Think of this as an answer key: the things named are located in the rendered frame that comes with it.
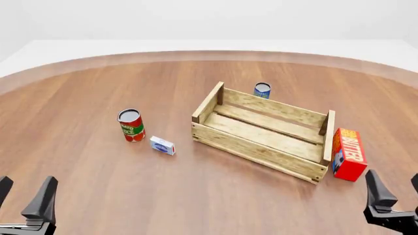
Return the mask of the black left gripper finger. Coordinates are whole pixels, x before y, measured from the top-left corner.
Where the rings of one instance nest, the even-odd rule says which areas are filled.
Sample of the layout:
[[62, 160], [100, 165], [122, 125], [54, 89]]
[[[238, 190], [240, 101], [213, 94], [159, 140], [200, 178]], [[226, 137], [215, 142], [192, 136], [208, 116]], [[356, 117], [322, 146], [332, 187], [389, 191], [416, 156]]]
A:
[[7, 195], [9, 194], [13, 183], [13, 180], [8, 176], [0, 177], [0, 207], [3, 205]]
[[26, 218], [27, 225], [56, 224], [55, 199], [57, 186], [58, 180], [55, 177], [48, 176], [45, 179], [38, 193], [21, 212]]

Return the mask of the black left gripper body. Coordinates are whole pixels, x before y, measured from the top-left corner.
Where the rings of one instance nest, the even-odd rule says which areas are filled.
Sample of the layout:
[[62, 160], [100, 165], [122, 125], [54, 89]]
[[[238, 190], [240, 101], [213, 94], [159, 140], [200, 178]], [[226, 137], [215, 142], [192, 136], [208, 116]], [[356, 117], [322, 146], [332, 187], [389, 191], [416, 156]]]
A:
[[0, 235], [54, 235], [56, 226], [44, 221], [26, 221], [26, 224], [0, 224]]

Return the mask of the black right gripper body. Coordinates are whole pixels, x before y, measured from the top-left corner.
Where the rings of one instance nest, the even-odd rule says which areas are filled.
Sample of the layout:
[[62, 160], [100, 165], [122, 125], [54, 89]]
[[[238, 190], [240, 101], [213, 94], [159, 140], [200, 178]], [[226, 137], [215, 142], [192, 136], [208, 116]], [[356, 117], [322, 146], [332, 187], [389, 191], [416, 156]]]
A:
[[367, 206], [363, 214], [367, 223], [397, 232], [418, 232], [418, 215], [415, 211], [378, 211]]

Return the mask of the red butter box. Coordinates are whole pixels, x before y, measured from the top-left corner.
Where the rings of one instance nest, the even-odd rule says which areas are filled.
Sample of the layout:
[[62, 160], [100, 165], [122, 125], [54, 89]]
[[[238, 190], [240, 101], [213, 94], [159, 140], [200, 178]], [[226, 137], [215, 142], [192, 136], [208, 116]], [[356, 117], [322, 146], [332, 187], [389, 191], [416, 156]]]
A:
[[368, 166], [360, 133], [337, 129], [332, 142], [332, 159], [331, 166], [335, 178], [357, 181]]

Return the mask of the wooden slat tray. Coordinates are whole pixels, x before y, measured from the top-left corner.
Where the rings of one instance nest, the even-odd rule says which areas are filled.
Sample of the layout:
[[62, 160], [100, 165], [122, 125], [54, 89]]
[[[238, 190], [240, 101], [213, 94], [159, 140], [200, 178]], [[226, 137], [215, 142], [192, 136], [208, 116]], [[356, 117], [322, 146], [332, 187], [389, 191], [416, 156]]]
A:
[[218, 82], [192, 115], [195, 141], [318, 184], [331, 162], [335, 111], [317, 113]]

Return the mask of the red tomato sauce tin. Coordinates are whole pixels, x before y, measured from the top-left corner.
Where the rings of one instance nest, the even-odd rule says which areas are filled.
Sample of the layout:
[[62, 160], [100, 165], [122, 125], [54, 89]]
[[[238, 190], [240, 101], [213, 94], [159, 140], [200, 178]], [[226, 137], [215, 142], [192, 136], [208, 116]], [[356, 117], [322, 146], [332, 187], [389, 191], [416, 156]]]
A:
[[146, 136], [142, 116], [136, 109], [125, 109], [118, 114], [124, 137], [128, 142], [140, 142]]

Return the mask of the small white and blue box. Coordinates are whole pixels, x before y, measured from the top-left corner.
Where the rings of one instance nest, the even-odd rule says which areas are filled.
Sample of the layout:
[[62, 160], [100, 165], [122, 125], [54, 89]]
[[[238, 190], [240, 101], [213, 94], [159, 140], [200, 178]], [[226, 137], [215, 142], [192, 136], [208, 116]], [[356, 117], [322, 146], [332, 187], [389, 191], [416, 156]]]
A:
[[172, 142], [163, 140], [162, 138], [152, 136], [150, 138], [150, 143], [153, 149], [158, 150], [160, 152], [169, 154], [171, 156], [173, 156], [176, 153], [175, 145]]

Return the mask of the blue tin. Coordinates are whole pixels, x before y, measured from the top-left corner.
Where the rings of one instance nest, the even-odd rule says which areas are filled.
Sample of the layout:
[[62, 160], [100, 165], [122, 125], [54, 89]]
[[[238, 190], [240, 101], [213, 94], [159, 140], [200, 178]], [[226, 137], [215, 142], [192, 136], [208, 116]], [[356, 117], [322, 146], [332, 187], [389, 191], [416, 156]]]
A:
[[269, 99], [271, 92], [271, 86], [264, 82], [259, 82], [254, 87], [253, 95], [256, 97], [262, 97], [264, 99]]

